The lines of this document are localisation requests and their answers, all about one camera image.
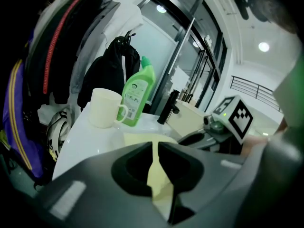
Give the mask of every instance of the white ceiling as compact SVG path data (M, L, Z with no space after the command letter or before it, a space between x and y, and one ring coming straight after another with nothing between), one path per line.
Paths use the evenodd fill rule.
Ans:
M286 74L294 66L301 52L301 42L298 37L284 31L274 23L260 22L253 16L249 8L247 9L249 20L243 20L234 1L230 0L230 2L237 13L243 62L249 61L264 65ZM232 10L229 9L228 3L223 2L223 6L227 9L228 15L226 16L234 16L229 14ZM260 51L258 49L260 42L267 42L270 50L268 52Z

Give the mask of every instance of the white table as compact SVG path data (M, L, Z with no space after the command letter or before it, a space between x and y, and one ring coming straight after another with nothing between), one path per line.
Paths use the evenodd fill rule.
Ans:
M157 122L158 116L142 113L135 127L115 123L103 129L92 126L88 120L90 103L86 105L73 125L56 162L53 180L73 166L94 155L124 147L124 133L158 133L170 136L171 128Z

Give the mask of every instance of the yellow paper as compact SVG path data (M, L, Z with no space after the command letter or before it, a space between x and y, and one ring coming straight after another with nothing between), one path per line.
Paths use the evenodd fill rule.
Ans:
M126 146L143 142L152 142L153 163L148 172L147 185L152 189L153 204L157 207L165 220L168 220L173 199L173 185L159 162L158 142L177 142L168 136L153 133L124 133L124 141Z

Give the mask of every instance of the green bottle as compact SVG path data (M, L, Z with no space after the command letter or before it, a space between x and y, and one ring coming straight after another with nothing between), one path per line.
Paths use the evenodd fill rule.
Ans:
M143 111L150 92L155 84L155 73L150 60L142 57L142 70L132 75L125 83L123 88L122 103L129 108L127 118L123 121L131 127L137 124L137 121ZM125 110L120 108L117 120L124 117Z

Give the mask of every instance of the railing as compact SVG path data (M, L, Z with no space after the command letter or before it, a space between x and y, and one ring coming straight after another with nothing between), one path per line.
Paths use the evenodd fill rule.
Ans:
M236 76L232 76L230 88L252 96L253 98L260 100L277 111L282 112L279 104L273 97L273 91L271 89Z

